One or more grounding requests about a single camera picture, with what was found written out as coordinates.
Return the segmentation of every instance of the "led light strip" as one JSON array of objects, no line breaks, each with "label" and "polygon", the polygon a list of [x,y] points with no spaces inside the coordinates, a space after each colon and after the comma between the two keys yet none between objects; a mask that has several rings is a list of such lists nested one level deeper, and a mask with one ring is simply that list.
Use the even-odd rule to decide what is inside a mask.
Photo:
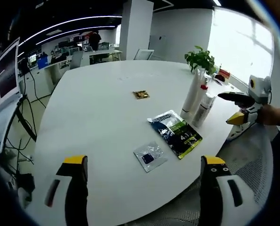
[{"label": "led light strip", "polygon": [[23,45],[26,41],[30,40],[31,38],[35,37],[36,35],[40,34],[40,33],[43,33],[45,32],[46,30],[49,30],[53,27],[57,27],[59,25],[62,25],[62,24],[66,24],[66,23],[69,23],[69,22],[73,22],[73,21],[78,21],[78,20],[85,20],[85,19],[92,19],[92,18],[122,18],[122,16],[88,16],[88,17],[82,17],[82,18],[78,18],[78,19],[73,19],[73,20],[68,20],[68,21],[65,21],[65,22],[62,22],[62,23],[59,23],[59,24],[56,24],[56,25],[53,25],[51,27],[48,27],[40,32],[37,32],[36,34],[30,36],[29,38],[27,38],[25,41],[23,41],[22,43],[20,43],[18,46],[21,46]]},{"label": "led light strip", "polygon": [[22,54],[24,54],[25,52],[20,53],[17,57],[20,57]]},{"label": "led light strip", "polygon": [[71,33],[71,32],[77,32],[77,31],[86,30],[86,29],[106,28],[106,27],[115,27],[115,26],[99,26],[99,27],[85,27],[85,28],[80,28],[80,29],[77,29],[77,30],[73,30],[73,31],[69,31],[69,32],[64,32],[64,33],[61,33],[61,34],[57,34],[57,35],[55,35],[55,36],[53,36],[53,37],[47,38],[47,39],[45,39],[45,40],[43,40],[43,41],[40,41],[40,42],[36,43],[36,45],[41,44],[41,43],[43,43],[43,42],[45,42],[45,41],[47,41],[47,40],[49,40],[49,39],[55,38],[55,37],[57,37],[57,36],[59,36],[59,35],[63,35],[63,34]]},{"label": "led light strip", "polygon": [[157,8],[157,9],[154,10],[154,12],[159,11],[159,10],[161,10],[161,9],[165,9],[165,8],[169,8],[169,7],[173,7],[173,6],[174,6],[174,4],[172,4],[171,2],[169,2],[169,1],[167,1],[167,0],[162,0],[162,1],[165,2],[165,3],[167,3],[168,6],[164,6],[164,7],[161,7],[161,8]]},{"label": "led light strip", "polygon": [[217,5],[217,6],[221,6],[220,2],[218,0],[213,0],[213,2]]}]

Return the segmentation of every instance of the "small gold packet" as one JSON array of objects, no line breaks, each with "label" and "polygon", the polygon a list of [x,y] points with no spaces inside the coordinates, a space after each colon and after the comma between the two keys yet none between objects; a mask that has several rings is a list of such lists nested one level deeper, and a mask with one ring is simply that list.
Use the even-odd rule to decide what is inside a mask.
[{"label": "small gold packet", "polygon": [[149,94],[143,90],[143,91],[138,91],[138,92],[132,92],[135,97],[139,100],[139,99],[144,99],[144,98],[149,98]]}]

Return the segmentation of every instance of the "computer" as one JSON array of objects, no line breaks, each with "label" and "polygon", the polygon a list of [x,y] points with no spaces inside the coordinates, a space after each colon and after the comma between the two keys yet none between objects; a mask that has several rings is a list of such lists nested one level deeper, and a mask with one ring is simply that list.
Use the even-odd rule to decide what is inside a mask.
[{"label": "computer", "polygon": [[10,123],[23,97],[18,85],[17,51],[19,38],[0,56],[0,153],[6,140]]}]

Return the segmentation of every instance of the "blue box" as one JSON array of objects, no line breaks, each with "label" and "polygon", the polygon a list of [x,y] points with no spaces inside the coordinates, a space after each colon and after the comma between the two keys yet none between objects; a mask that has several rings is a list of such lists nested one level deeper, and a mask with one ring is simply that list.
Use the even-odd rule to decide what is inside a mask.
[{"label": "blue box", "polygon": [[38,69],[48,66],[48,57],[43,57],[37,60]]}]

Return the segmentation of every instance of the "white bottle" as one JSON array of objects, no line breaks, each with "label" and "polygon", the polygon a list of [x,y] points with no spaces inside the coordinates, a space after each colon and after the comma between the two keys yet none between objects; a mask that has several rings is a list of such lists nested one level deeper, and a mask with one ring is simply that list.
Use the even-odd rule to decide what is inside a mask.
[{"label": "white bottle", "polygon": [[194,116],[195,116],[195,114],[196,114],[204,96],[207,93],[207,90],[208,90],[208,86],[206,84],[200,85],[200,88],[199,88],[199,90],[197,92],[197,95],[196,95],[196,99],[193,103],[193,106],[192,106],[191,110],[189,111],[189,115],[190,115],[191,119],[194,118]]},{"label": "white bottle", "polygon": [[209,93],[206,93],[201,104],[199,105],[199,108],[192,120],[192,125],[195,127],[200,127],[202,125],[202,123],[204,122],[204,120],[206,119],[207,115],[209,114],[214,100],[215,100],[215,96],[212,96]]},{"label": "white bottle", "polygon": [[200,89],[201,80],[203,78],[204,73],[205,70],[203,69],[199,69],[199,68],[195,69],[195,75],[180,114],[181,117],[184,119],[189,117],[189,113],[192,112],[192,108],[196,103],[196,99],[198,97],[198,91]]}]

